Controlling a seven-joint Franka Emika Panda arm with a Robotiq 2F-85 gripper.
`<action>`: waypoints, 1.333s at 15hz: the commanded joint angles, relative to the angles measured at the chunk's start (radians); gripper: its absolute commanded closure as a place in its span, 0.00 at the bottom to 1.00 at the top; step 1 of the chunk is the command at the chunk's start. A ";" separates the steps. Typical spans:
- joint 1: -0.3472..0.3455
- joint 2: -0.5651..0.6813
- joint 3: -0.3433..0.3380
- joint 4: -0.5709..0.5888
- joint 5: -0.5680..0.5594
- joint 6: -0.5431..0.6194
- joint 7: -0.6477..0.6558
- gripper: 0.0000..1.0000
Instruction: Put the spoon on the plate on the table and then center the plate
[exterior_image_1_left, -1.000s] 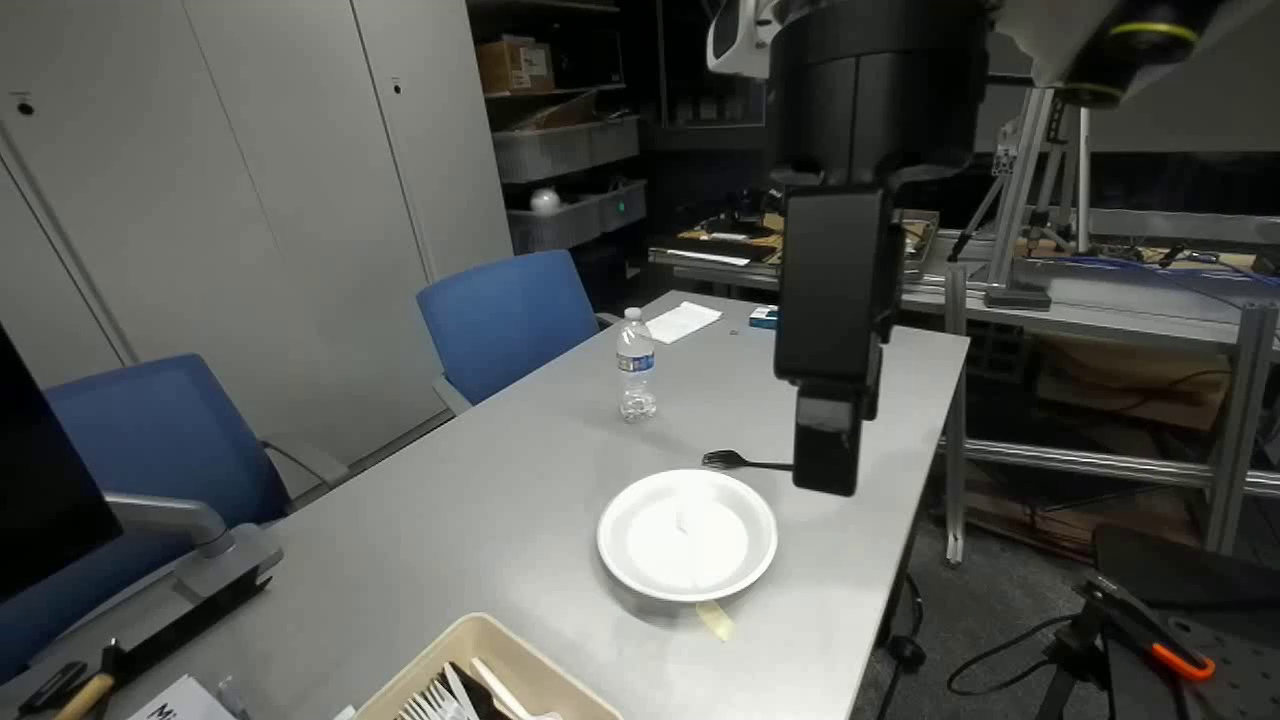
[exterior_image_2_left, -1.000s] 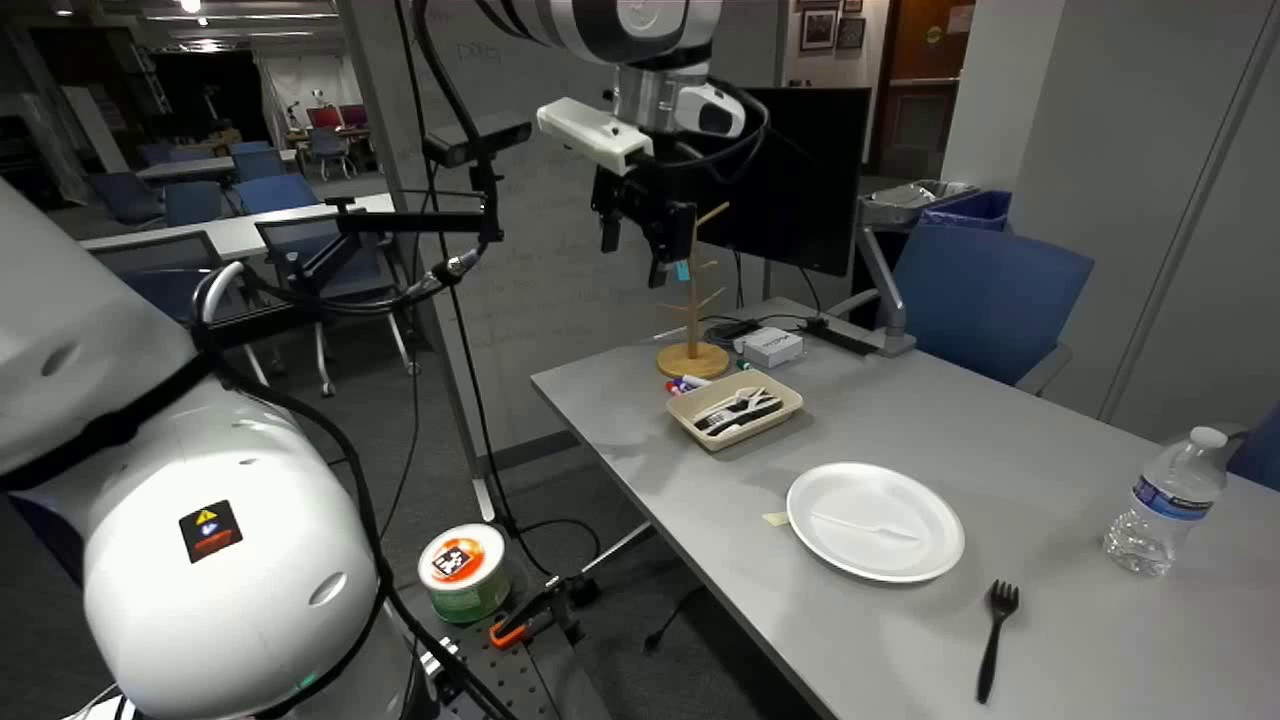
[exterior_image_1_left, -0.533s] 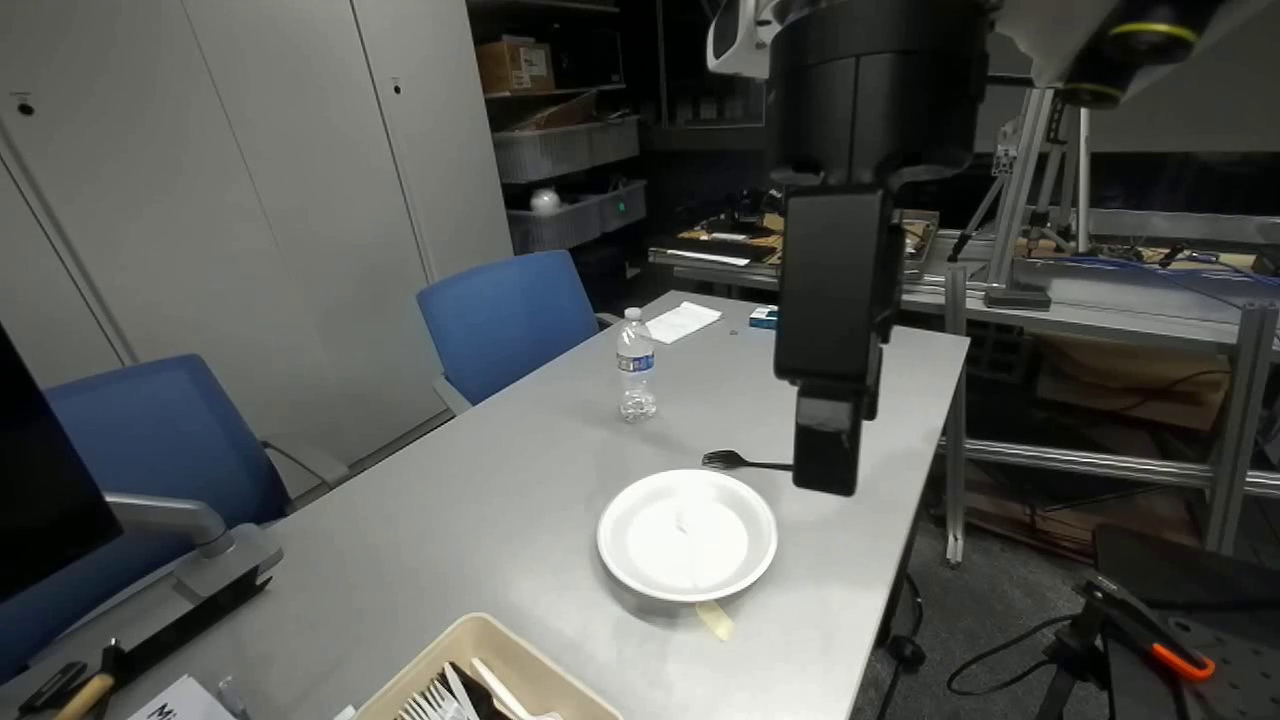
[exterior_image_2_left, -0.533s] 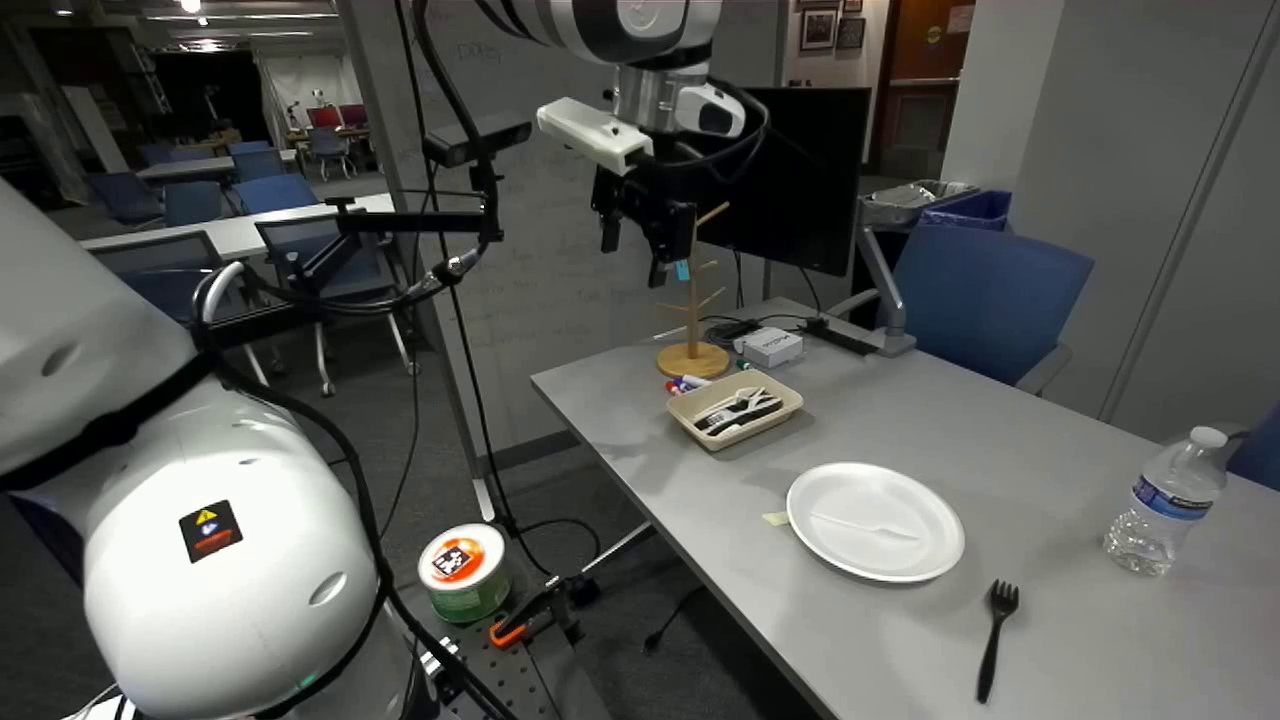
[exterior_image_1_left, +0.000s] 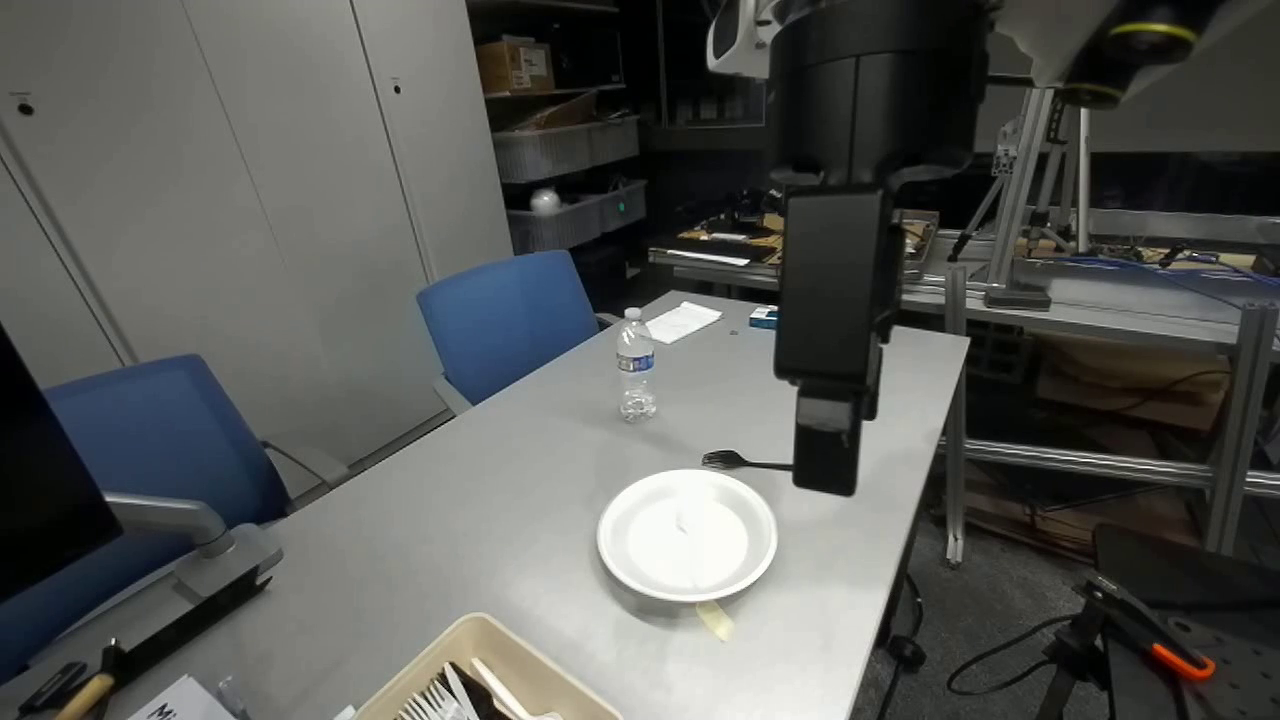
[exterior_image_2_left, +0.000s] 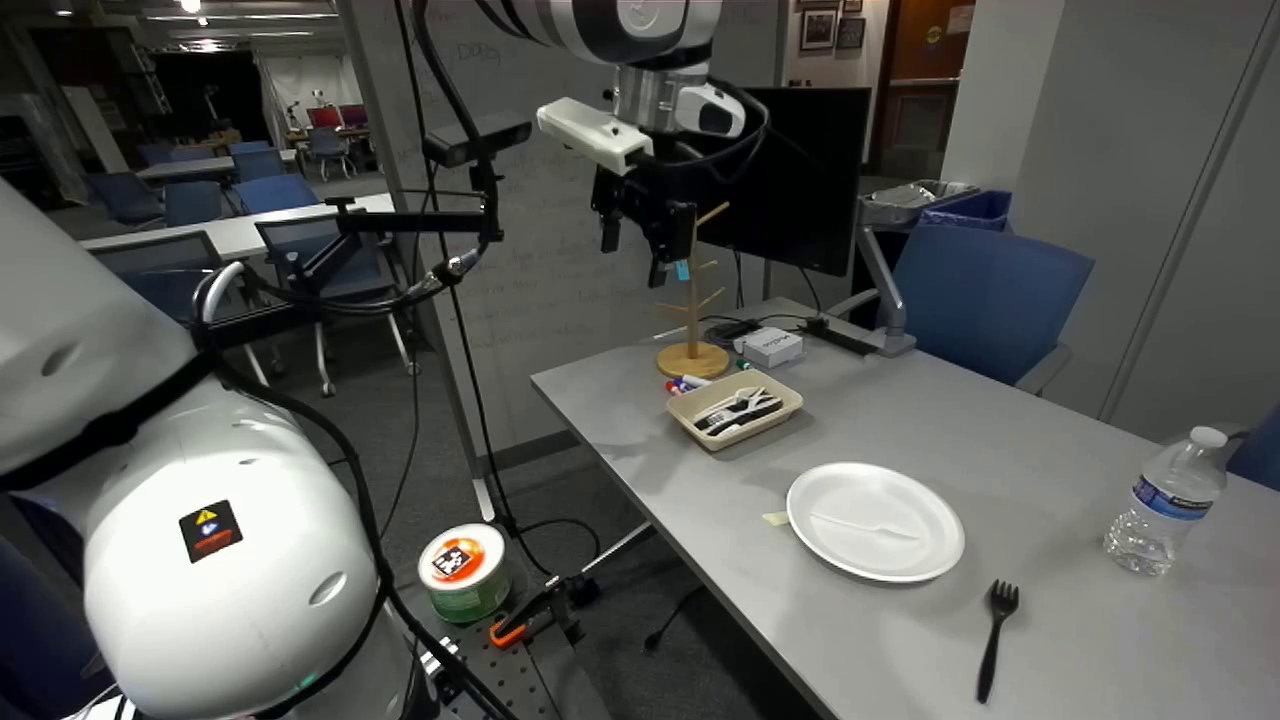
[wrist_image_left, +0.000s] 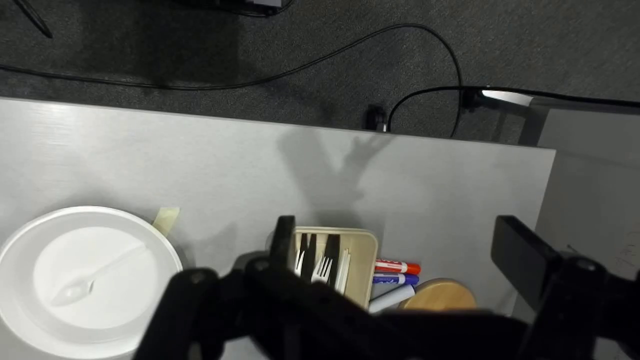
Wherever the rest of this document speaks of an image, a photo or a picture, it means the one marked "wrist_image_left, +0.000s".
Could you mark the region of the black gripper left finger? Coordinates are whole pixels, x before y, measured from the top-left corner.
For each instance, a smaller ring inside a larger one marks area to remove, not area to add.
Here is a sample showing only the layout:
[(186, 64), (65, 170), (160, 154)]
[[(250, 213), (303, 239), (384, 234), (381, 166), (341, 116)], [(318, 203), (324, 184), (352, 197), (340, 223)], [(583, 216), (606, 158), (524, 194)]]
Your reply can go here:
[(268, 360), (344, 356), (348, 344), (333, 326), (344, 297), (287, 267), (293, 228), (293, 216), (279, 216), (268, 250), (240, 256), (226, 275), (174, 274), (133, 360), (222, 360), (232, 340), (250, 340)]

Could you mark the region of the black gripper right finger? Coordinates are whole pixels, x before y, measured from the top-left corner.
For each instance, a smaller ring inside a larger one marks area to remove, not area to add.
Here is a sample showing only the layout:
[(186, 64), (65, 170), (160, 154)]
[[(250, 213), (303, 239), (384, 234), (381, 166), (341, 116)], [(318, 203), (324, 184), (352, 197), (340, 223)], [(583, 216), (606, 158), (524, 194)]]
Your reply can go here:
[(640, 358), (640, 280), (554, 250), (516, 216), (497, 216), (492, 262), (536, 312), (520, 360), (594, 360), (599, 338)]

